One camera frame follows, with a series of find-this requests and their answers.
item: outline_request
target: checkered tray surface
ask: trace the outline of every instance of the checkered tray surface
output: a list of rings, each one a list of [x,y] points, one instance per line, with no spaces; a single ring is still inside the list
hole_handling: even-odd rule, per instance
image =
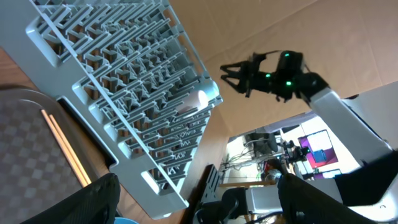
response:
[[[0,223],[20,223],[81,189],[37,103],[0,101]]]

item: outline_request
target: cardboard box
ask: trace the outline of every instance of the cardboard box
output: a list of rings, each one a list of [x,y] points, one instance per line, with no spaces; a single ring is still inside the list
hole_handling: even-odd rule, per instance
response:
[[[301,100],[278,103],[257,91],[249,99],[220,80],[220,65],[253,52],[303,52],[342,98],[398,80],[396,0],[170,0],[214,80],[230,135],[309,110]],[[278,55],[261,65],[274,71]]]

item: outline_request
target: gray plastic dish rack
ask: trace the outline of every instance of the gray plastic dish rack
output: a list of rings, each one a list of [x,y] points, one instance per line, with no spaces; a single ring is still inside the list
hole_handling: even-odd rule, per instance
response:
[[[194,116],[177,113],[210,76],[169,2],[4,0],[0,18],[1,47],[42,92],[68,103],[148,215],[187,208],[179,192],[222,98]]]

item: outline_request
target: desk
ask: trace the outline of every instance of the desk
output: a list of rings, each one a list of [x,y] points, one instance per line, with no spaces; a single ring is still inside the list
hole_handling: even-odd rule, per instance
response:
[[[31,82],[29,77],[16,65],[0,48],[0,85],[22,85],[29,88],[37,89]],[[90,161],[99,176],[109,172],[105,165],[105,159],[96,145],[90,140],[79,125],[71,118],[70,124],[76,129],[76,137],[80,138],[83,148],[90,158]],[[229,133],[226,125],[221,118],[221,114],[217,108],[211,112],[211,117],[202,137],[201,143],[191,163],[187,178],[181,190],[183,198],[190,202],[190,208],[195,208],[198,196],[195,189],[201,179],[201,175],[208,164],[214,164],[218,167],[221,164],[222,157],[226,152]],[[129,195],[129,193],[121,186],[120,199],[118,209],[122,216],[130,218],[139,223],[180,223],[184,219],[186,210],[173,213],[170,217],[161,220],[152,220],[138,203]]]

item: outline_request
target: pair of chopsticks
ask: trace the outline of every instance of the pair of chopsticks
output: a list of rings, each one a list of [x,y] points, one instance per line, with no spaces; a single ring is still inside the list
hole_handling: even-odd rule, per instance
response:
[[[54,116],[50,114],[50,116],[45,112],[45,110],[41,111],[45,121],[49,125],[52,134],[54,135],[55,139],[57,140],[58,144],[61,147],[61,150],[65,157],[67,158],[67,161],[69,162],[70,166],[72,167],[72,170],[78,177],[78,180],[80,184],[83,187],[86,187],[87,185],[91,184],[91,180],[88,177],[86,171],[84,170],[83,166],[81,165],[79,158],[77,158],[75,151],[72,149],[71,145],[69,144],[67,138],[63,134],[60,126],[58,125],[57,121],[55,120]]]

